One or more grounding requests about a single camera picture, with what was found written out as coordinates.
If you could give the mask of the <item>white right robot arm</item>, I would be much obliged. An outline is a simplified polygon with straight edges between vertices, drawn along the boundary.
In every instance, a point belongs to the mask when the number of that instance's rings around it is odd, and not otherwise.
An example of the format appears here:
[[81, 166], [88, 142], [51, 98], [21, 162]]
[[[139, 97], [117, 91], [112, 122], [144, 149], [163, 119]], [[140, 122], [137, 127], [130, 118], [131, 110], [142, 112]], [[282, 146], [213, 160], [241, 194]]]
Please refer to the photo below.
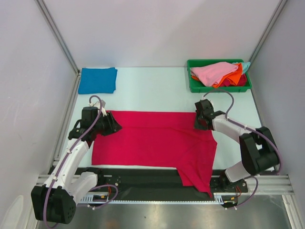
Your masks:
[[220, 176], [220, 187], [232, 191], [237, 182], [256, 176], [265, 170], [281, 166], [279, 150], [271, 131], [262, 126], [252, 128], [228, 117], [223, 111], [215, 111], [212, 103], [203, 99], [195, 103], [194, 127], [222, 133], [240, 146], [241, 161], [227, 168]]

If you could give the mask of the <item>dark red t shirt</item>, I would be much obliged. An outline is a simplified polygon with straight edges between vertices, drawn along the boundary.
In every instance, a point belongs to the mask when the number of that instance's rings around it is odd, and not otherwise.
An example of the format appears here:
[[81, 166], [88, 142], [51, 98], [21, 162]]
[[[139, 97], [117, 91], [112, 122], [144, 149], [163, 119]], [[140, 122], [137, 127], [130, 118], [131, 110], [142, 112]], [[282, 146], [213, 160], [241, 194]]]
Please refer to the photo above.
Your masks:
[[224, 81], [221, 84], [221, 87], [230, 87], [230, 86], [245, 86], [247, 83], [247, 77], [246, 74], [242, 74], [238, 83], [234, 83], [231, 79], [224, 79]]

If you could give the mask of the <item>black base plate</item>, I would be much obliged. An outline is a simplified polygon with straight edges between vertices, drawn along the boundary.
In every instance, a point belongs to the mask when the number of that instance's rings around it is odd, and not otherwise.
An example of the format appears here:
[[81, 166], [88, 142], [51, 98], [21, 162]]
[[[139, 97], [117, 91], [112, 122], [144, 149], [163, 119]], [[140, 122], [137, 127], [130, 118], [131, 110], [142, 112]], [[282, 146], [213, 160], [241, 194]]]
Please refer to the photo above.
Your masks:
[[177, 170], [127, 169], [127, 168], [78, 168], [76, 175], [94, 172], [98, 185], [118, 187], [118, 201], [210, 201], [215, 200], [193, 185], [184, 186]]

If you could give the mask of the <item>magenta t shirt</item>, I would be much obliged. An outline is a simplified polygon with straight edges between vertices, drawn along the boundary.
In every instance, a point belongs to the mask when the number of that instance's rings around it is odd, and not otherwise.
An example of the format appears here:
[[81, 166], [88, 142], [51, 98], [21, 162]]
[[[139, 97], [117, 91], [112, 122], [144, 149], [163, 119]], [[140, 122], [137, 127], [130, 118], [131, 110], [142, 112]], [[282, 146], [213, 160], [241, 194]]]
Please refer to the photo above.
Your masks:
[[122, 129], [96, 137], [92, 165], [174, 167], [184, 186], [211, 194], [217, 142], [210, 130], [195, 129], [195, 113], [112, 111], [112, 114]]

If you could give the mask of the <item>green plastic bin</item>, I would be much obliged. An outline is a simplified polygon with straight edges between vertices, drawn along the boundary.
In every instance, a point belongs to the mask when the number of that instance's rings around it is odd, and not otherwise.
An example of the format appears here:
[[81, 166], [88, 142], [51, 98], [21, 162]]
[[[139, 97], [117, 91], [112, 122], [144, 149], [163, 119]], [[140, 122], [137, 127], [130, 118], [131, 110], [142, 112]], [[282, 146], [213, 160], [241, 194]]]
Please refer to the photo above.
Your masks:
[[192, 93], [205, 93], [213, 89], [241, 93], [252, 88], [247, 73], [251, 63], [242, 59], [192, 59], [186, 64]]

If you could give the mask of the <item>left aluminium frame post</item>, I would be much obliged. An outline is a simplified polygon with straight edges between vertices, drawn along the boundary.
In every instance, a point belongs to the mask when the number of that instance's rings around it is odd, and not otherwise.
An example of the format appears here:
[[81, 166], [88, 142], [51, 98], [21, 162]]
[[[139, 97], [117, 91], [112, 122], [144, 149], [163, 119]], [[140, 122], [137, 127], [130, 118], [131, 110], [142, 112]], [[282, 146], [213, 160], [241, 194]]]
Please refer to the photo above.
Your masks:
[[80, 73], [80, 70], [68, 48], [68, 45], [66, 44], [64, 37], [62, 36], [50, 10], [48, 9], [48, 6], [44, 0], [35, 0], [35, 3], [37, 4], [39, 10], [42, 13], [43, 18], [45, 19], [47, 25], [49, 26], [49, 29], [51, 30], [52, 34], [55, 37], [55, 40], [57, 41], [60, 49], [62, 50], [64, 56], [66, 57], [69, 65], [73, 69], [73, 71], [78, 75]]

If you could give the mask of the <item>light blue t shirt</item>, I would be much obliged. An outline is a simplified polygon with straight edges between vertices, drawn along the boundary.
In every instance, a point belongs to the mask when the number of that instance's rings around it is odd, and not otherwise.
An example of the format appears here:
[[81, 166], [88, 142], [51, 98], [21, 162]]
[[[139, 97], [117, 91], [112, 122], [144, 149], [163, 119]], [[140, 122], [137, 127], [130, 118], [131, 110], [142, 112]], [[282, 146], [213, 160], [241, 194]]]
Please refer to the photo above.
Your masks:
[[233, 64], [241, 64], [242, 65], [242, 74], [245, 74], [249, 67], [251, 66], [251, 62], [234, 62]]

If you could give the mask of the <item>aluminium front rail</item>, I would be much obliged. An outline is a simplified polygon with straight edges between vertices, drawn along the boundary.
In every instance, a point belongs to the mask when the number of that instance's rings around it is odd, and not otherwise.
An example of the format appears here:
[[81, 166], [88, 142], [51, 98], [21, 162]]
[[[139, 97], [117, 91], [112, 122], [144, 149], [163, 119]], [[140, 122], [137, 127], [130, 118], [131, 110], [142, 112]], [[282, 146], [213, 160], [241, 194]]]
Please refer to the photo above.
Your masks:
[[[39, 175], [37, 185], [43, 185], [49, 175]], [[72, 183], [80, 175], [74, 175]], [[258, 181], [257, 195], [294, 195], [294, 190], [288, 176], [256, 176]], [[245, 180], [250, 191], [254, 191], [256, 180], [248, 178]]]

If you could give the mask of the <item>folded blue t shirt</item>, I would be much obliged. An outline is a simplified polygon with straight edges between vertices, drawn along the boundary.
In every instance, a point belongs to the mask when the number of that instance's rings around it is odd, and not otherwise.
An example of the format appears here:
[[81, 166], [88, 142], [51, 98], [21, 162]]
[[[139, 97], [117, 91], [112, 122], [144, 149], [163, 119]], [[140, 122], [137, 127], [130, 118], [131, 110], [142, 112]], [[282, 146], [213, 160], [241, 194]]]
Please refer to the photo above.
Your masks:
[[116, 90], [118, 70], [82, 68], [78, 94], [112, 94]]

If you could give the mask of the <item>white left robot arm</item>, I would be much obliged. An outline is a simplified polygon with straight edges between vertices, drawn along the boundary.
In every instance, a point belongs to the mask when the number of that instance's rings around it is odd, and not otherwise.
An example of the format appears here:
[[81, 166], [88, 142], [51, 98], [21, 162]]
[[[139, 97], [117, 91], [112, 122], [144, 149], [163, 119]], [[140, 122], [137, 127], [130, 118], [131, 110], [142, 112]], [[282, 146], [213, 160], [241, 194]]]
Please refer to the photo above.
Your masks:
[[105, 186], [105, 178], [90, 171], [73, 181], [75, 172], [97, 135], [107, 136], [120, 131], [113, 114], [103, 107], [87, 106], [81, 119], [69, 132], [65, 154], [41, 186], [34, 186], [31, 200], [35, 218], [45, 223], [69, 224], [77, 205], [92, 189]]

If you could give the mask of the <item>orange t shirt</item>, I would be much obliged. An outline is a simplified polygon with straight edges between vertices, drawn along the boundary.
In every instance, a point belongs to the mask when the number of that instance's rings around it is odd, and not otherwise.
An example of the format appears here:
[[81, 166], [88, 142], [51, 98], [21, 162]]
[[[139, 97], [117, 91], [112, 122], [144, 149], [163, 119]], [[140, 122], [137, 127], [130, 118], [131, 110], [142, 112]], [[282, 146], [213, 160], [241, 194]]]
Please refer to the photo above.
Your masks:
[[211, 87], [213, 87], [213, 88], [218, 88], [218, 87], [220, 87], [220, 85], [222, 84], [222, 82], [223, 82], [224, 79], [226, 79], [226, 78], [231, 79], [234, 83], [238, 83], [238, 81], [239, 81], [239, 79], [240, 79], [240, 77], [241, 77], [241, 75], [242, 75], [242, 71], [243, 71], [243, 70], [242, 70], [242, 65], [241, 65], [241, 64], [237, 64], [237, 65], [238, 65], [238, 67], [239, 67], [237, 71], [235, 71], [234, 73], [230, 73], [230, 74], [224, 76], [218, 84], [215, 83], [215, 84], [212, 85]]

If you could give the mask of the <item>aluminium frame post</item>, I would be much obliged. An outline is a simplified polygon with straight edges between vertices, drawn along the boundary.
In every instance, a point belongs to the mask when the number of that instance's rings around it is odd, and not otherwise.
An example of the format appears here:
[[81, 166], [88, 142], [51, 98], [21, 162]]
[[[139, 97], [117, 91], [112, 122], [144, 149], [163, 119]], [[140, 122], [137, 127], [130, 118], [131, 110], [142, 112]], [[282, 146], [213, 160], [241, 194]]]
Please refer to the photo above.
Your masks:
[[43, 18], [45, 19], [47, 25], [49, 26], [49, 29], [51, 30], [52, 34], [55, 37], [55, 40], [57, 41], [60, 49], [62, 50], [64, 56], [66, 57], [69, 65], [73, 69], [73, 71], [78, 75], [80, 73], [80, 70], [68, 48], [68, 45], [66, 44], [64, 37], [62, 36], [50, 10], [48, 9], [48, 6], [44, 0], [35, 0], [35, 3], [37, 4], [39, 10], [42, 13]]
[[279, 19], [279, 17], [281, 16], [282, 12], [284, 11], [287, 3], [289, 2], [289, 0], [280, 0], [269, 20], [269, 22], [267, 23], [266, 28], [264, 29], [255, 49], [253, 50], [249, 61], [251, 63], [253, 63], [255, 61], [255, 59], [257, 58], [261, 48], [263, 47], [265, 41], [267, 40], [269, 34], [271, 33], [273, 27], [275, 26], [277, 20]]

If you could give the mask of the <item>right aluminium frame post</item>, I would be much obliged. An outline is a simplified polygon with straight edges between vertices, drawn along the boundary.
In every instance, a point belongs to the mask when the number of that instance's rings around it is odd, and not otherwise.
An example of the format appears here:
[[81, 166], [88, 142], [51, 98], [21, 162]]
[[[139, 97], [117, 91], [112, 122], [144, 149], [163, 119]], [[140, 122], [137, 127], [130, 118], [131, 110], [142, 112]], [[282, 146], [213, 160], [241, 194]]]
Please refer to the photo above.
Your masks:
[[255, 61], [255, 59], [257, 58], [261, 48], [263, 47], [265, 41], [267, 40], [269, 34], [271, 33], [273, 27], [275, 26], [277, 20], [279, 19], [279, 17], [281, 16], [282, 12], [284, 11], [287, 3], [289, 2], [289, 0], [280, 0], [269, 20], [269, 22], [267, 23], [266, 28], [264, 29], [255, 49], [253, 50], [249, 61], [251, 63], [253, 63]]

